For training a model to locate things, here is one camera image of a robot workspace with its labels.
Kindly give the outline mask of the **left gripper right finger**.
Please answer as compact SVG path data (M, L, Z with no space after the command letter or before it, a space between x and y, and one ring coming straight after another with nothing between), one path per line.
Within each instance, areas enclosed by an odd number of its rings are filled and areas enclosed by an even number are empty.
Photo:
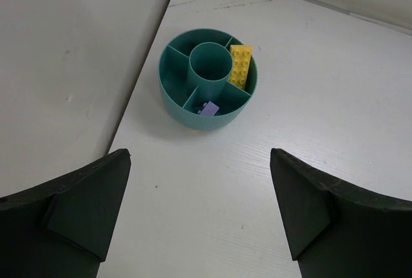
M270 171L302 277L411 277L411 202L272 149Z

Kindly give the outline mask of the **yellow long lego brick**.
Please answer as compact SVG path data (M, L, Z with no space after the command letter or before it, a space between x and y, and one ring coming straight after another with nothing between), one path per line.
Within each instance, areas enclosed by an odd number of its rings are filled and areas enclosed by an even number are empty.
M228 81L241 89L245 89L252 59L252 47L250 45L232 44L230 45L230 54L232 56L232 71L229 74Z

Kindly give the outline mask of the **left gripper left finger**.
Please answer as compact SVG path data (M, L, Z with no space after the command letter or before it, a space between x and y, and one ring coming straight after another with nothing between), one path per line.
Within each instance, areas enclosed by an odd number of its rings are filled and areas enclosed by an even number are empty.
M131 169L127 149L1 198L1 277L96 277Z

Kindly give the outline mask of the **small lavender lego piece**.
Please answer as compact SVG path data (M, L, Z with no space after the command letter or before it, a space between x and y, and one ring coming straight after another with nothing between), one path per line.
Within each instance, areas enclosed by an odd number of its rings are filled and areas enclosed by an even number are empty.
M215 116L219 110L220 110L219 106L209 101L209 102L205 102L202 105L201 109L198 110L197 114L202 115L202 116Z

